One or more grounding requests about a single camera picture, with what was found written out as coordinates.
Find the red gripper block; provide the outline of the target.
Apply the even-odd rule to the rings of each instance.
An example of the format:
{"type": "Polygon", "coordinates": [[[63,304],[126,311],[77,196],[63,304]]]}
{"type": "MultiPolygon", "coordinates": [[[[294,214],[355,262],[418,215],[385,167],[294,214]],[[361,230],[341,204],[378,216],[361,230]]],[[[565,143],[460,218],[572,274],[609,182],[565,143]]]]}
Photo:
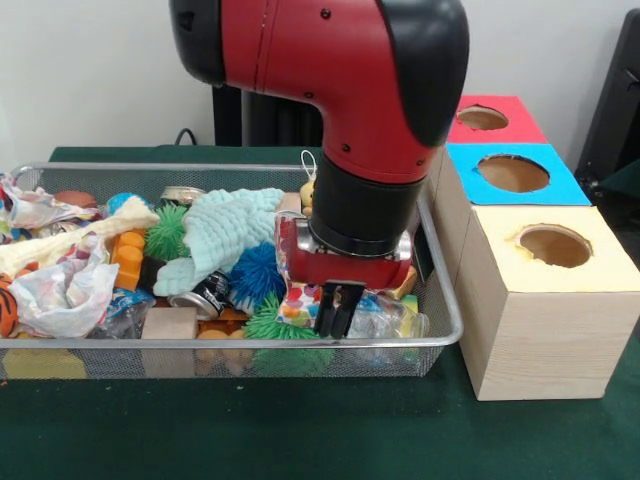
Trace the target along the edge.
{"type": "Polygon", "coordinates": [[[285,257],[292,281],[324,285],[315,332],[320,337],[341,339],[348,334],[365,287],[370,290],[390,290],[404,283],[411,266],[412,241],[401,240],[396,251],[389,256],[363,258],[332,252],[310,252],[299,248],[296,240],[289,240],[285,245],[285,257]],[[336,310],[337,284],[362,285],[343,285],[336,310]]]}

